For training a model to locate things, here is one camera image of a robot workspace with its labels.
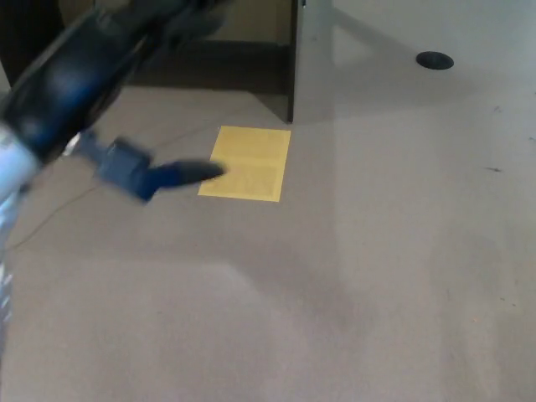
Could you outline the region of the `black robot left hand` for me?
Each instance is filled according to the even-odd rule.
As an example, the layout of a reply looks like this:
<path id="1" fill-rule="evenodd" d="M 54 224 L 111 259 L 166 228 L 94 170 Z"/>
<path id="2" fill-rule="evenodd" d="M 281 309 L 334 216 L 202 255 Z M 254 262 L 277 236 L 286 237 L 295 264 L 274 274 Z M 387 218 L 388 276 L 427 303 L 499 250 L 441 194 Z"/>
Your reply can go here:
<path id="1" fill-rule="evenodd" d="M 160 189 L 222 176 L 224 167 L 210 161 L 155 166 L 149 152 L 121 138 L 102 146 L 92 131 L 156 55 L 212 34 L 222 7 L 221 1 L 131 1 L 113 11 L 94 9 L 67 28 L 1 102 L 2 198 L 66 151 L 92 162 L 102 181 L 145 202 Z"/>

